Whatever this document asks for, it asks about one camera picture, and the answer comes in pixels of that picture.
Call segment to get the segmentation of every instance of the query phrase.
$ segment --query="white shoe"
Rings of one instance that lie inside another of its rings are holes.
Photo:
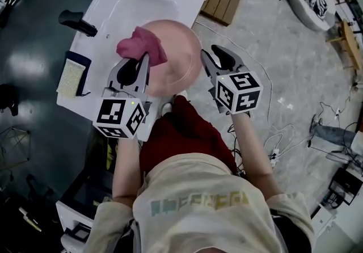
[[[188,93],[186,90],[181,91],[180,93],[176,94],[177,96],[183,96],[186,100],[188,100]]]
[[[172,111],[172,105],[170,103],[166,103],[161,108],[161,116],[163,117],[166,113],[170,113]]]

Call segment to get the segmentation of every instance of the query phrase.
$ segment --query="dark floor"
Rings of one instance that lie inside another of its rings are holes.
[[[58,199],[83,169],[91,122],[56,104],[64,53],[75,34],[58,24],[58,15],[64,9],[85,12],[91,1],[21,0],[0,29],[0,83],[16,86],[20,97],[19,115],[5,110],[0,130],[15,125],[31,132],[31,160],[12,170],[15,179],[7,189],[27,194],[25,177],[31,173]],[[18,154],[6,154],[7,164],[23,157]],[[1,187],[7,175],[0,172]]]

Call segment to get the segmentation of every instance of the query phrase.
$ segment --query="blue jeans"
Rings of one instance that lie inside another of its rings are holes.
[[[313,133],[313,135],[318,136],[321,139],[324,139],[333,144],[337,144],[339,146],[346,146],[347,148],[350,148],[356,135],[355,132],[344,131],[344,129],[342,128],[323,125],[316,125],[311,129],[311,132]]]

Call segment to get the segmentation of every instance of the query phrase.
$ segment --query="black and white square pattern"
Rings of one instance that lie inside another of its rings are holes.
[[[250,73],[234,74],[230,75],[230,78],[239,91],[247,88],[259,87],[259,84]]]
[[[217,99],[224,104],[229,110],[232,110],[233,92],[231,92],[225,85],[218,82]]]
[[[257,105],[261,91],[248,92],[246,94],[239,94],[237,99],[236,112],[253,109]]]
[[[120,128],[110,128],[110,127],[98,127],[106,137],[113,138],[128,138],[127,135]]]
[[[131,118],[127,121],[126,127],[129,129],[132,135],[135,135],[135,132],[137,130],[137,127],[142,122],[142,119],[144,117],[144,113],[141,109],[140,104],[137,104],[136,109],[131,115]]]
[[[104,99],[98,113],[97,123],[119,125],[124,112],[125,102],[125,100]]]

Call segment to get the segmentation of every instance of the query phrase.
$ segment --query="white cube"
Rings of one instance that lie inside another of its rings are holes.
[[[106,137],[133,139],[145,116],[140,99],[99,98],[93,126]]]
[[[262,90],[254,71],[217,76],[216,99],[232,114],[256,109]]]

